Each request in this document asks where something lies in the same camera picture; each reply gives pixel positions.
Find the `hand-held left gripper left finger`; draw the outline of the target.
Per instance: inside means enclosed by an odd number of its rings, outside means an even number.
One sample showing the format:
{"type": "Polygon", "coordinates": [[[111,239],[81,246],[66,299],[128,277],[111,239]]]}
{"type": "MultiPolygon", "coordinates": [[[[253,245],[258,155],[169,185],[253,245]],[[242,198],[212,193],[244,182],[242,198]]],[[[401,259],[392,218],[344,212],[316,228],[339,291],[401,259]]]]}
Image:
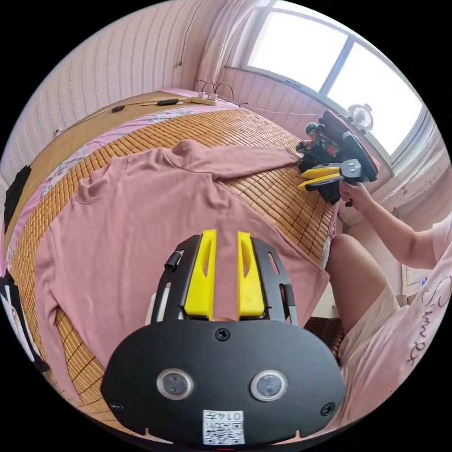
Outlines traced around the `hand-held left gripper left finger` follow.
{"type": "Polygon", "coordinates": [[[217,231],[204,230],[188,285],[185,313],[188,317],[213,319],[217,231]]]}

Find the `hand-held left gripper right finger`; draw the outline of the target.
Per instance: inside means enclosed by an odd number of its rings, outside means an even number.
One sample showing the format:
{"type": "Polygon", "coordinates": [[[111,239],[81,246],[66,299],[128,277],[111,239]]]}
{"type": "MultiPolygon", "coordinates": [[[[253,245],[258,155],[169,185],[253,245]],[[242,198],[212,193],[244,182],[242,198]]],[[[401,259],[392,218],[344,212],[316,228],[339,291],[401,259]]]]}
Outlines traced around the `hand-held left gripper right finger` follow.
{"type": "Polygon", "coordinates": [[[237,319],[260,318],[265,304],[250,233],[237,233],[237,319]]]}

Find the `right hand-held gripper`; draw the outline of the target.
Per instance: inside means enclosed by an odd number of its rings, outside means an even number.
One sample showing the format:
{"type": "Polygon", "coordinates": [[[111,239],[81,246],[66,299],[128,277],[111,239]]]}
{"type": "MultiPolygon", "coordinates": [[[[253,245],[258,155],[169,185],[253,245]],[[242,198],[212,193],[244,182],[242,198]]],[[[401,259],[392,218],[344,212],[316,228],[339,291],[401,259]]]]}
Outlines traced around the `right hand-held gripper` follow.
{"type": "Polygon", "coordinates": [[[339,193],[341,180],[357,185],[377,179],[379,173],[377,163],[352,132],[343,133],[342,146],[337,156],[338,161],[319,164],[304,171],[301,177],[307,179],[298,185],[298,189],[318,191],[326,202],[334,205],[341,199],[339,193]]]}

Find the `person's right hand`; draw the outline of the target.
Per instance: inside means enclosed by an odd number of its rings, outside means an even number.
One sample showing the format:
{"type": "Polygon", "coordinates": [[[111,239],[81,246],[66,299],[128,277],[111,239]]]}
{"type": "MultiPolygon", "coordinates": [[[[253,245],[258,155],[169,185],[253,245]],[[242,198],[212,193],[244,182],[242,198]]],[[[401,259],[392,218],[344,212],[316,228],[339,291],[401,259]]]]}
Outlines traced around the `person's right hand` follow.
{"type": "Polygon", "coordinates": [[[374,207],[375,201],[367,191],[363,183],[351,185],[350,183],[341,180],[339,182],[339,193],[345,203],[352,203],[352,207],[364,214],[374,207]]]}

